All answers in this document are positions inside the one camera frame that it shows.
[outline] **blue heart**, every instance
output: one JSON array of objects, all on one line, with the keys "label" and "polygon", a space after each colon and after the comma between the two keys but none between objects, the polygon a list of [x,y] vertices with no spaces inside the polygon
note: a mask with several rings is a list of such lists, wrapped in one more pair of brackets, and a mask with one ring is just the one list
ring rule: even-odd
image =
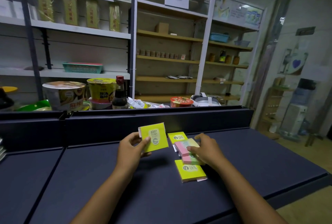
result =
[{"label": "blue heart", "polygon": [[294,60],[293,61],[293,68],[296,69],[297,67],[299,67],[301,64],[301,60]]}]

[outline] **plastic basket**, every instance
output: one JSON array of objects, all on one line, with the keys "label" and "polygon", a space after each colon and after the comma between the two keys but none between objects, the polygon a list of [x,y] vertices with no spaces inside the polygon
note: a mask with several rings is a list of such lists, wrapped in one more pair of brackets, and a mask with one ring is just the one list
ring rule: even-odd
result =
[{"label": "plastic basket", "polygon": [[210,41],[227,43],[228,39],[229,39],[229,35],[218,34],[218,33],[210,34]]},{"label": "plastic basket", "polygon": [[237,46],[247,47],[249,46],[250,41],[235,41],[234,43]]},{"label": "plastic basket", "polygon": [[100,74],[103,69],[102,64],[94,65],[88,63],[62,63],[65,72]]}]

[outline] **yellow card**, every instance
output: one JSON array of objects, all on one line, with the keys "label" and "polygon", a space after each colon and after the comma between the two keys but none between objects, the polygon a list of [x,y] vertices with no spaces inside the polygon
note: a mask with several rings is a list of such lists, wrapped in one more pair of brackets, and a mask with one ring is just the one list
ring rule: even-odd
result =
[{"label": "yellow card", "polygon": [[174,144],[177,141],[188,139],[183,131],[168,133],[167,135],[168,135],[169,139],[171,140],[172,144]]},{"label": "yellow card", "polygon": [[139,127],[139,136],[144,139],[151,137],[144,152],[151,152],[168,147],[164,123]]},{"label": "yellow card", "polygon": [[186,165],[182,163],[181,159],[175,160],[175,165],[178,168],[182,182],[206,178],[205,172],[199,165]]}]

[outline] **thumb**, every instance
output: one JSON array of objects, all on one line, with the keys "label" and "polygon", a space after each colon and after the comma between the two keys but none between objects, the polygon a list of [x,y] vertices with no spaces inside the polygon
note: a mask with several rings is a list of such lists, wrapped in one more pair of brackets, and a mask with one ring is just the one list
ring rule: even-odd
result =
[{"label": "thumb", "polygon": [[139,149],[140,152],[142,152],[146,147],[146,145],[150,143],[150,140],[151,140],[150,137],[146,137],[136,147]]},{"label": "thumb", "polygon": [[187,147],[187,150],[192,152],[193,154],[198,154],[199,149],[200,149],[199,147],[195,147],[195,146],[188,146]]}]

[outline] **counter top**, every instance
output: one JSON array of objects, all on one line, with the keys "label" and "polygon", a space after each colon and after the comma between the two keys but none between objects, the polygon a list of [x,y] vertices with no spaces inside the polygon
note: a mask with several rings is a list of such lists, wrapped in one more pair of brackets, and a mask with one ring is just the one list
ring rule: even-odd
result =
[{"label": "counter top", "polygon": [[[267,199],[282,197],[288,189],[328,175],[255,130],[208,135],[217,140],[226,157]],[[113,171],[117,149],[116,143],[67,149],[30,223],[69,223]],[[204,166],[208,180],[182,183],[176,159],[180,158],[171,146],[142,159],[111,223],[208,223],[236,213],[216,172]]]},{"label": "counter top", "polygon": [[61,150],[7,155],[0,163],[0,222],[21,224],[33,208]]}]

